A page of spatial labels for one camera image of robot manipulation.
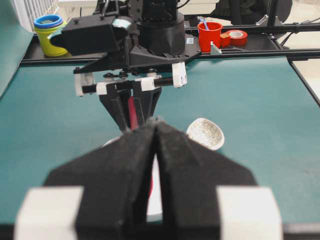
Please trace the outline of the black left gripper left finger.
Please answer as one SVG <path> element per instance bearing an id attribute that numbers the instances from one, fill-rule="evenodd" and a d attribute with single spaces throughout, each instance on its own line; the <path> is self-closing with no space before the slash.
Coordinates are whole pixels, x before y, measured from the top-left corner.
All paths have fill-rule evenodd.
<path id="1" fill-rule="evenodd" d="M 157 125 L 52 169 L 18 211 L 17 240 L 119 240 L 146 221 Z"/>

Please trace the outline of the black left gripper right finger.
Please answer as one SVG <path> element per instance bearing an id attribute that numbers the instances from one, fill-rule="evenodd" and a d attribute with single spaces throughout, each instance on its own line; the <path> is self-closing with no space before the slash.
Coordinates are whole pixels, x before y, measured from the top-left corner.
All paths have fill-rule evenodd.
<path id="1" fill-rule="evenodd" d="M 156 124 L 163 224 L 171 240 L 281 240 L 269 187 L 172 126 Z"/>

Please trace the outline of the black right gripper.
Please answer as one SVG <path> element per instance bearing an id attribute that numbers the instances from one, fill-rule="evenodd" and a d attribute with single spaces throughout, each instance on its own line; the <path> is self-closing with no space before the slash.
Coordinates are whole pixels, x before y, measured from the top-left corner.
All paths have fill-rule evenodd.
<path id="1" fill-rule="evenodd" d="M 117 31 L 113 24 L 115 18 L 116 16 L 74 18 L 49 36 L 52 45 L 66 49 L 72 56 L 104 53 L 101 58 L 73 71 L 77 96 L 84 96 L 83 88 L 93 84 L 93 72 L 118 69 L 140 72 L 146 68 L 177 63 L 129 67 L 128 62 L 122 61 L 119 54 L 121 40 L 127 36 L 128 31 L 126 29 Z M 162 93 L 162 88 L 155 86 L 155 78 L 155 76 L 136 78 L 132 83 L 132 97 L 138 125 L 143 125 L 153 116 Z M 127 131 L 128 90 L 119 90 L 115 83 L 103 81 L 97 83 L 96 93 L 119 129 L 122 132 Z"/>

